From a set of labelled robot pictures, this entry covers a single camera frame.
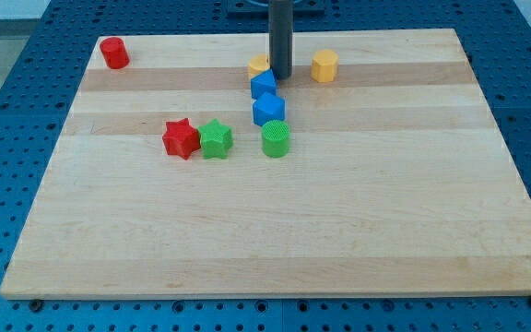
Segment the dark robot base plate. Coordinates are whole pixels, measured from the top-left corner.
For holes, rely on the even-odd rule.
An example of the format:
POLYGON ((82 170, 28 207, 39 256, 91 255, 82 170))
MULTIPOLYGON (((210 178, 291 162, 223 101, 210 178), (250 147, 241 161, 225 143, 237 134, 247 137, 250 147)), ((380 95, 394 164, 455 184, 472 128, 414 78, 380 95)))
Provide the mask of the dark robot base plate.
MULTIPOLYGON (((253 14, 267 14, 268 0, 223 0, 226 13, 230 17, 248 16, 253 14)), ((325 0, 293 0, 294 14, 323 14, 325 0)))

